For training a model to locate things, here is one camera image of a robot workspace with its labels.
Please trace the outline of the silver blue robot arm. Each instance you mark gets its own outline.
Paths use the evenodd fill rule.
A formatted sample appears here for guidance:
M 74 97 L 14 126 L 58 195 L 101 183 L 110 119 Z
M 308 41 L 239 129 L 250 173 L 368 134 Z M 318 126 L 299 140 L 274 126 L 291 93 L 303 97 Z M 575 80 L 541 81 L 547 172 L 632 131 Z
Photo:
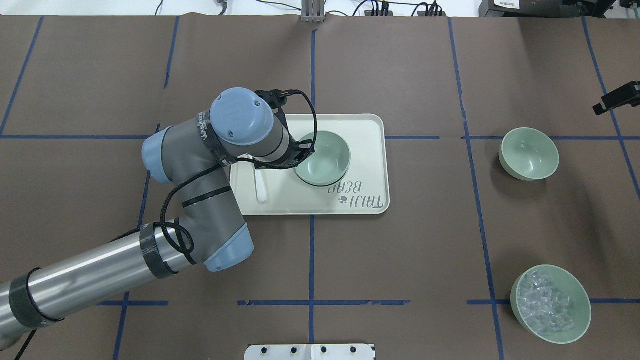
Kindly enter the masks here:
M 146 139 L 141 153 L 147 171 L 174 186 L 158 220 L 2 284 L 1 349 L 192 265 L 220 272 L 246 260 L 254 244 L 226 168 L 247 163 L 258 170 L 290 170 L 314 153 L 316 135 L 297 141 L 290 133 L 283 106 L 291 96 L 302 96 L 317 122 L 313 103 L 300 89 L 230 88 L 192 120 Z

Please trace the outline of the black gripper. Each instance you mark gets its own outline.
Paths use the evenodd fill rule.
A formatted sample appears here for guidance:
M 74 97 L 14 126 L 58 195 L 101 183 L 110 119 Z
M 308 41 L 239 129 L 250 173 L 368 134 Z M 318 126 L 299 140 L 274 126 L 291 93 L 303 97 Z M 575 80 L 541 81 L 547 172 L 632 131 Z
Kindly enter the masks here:
M 290 142 L 283 157 L 284 161 L 279 166 L 285 170 L 294 169 L 310 158 L 313 153 L 315 153 L 313 140 Z

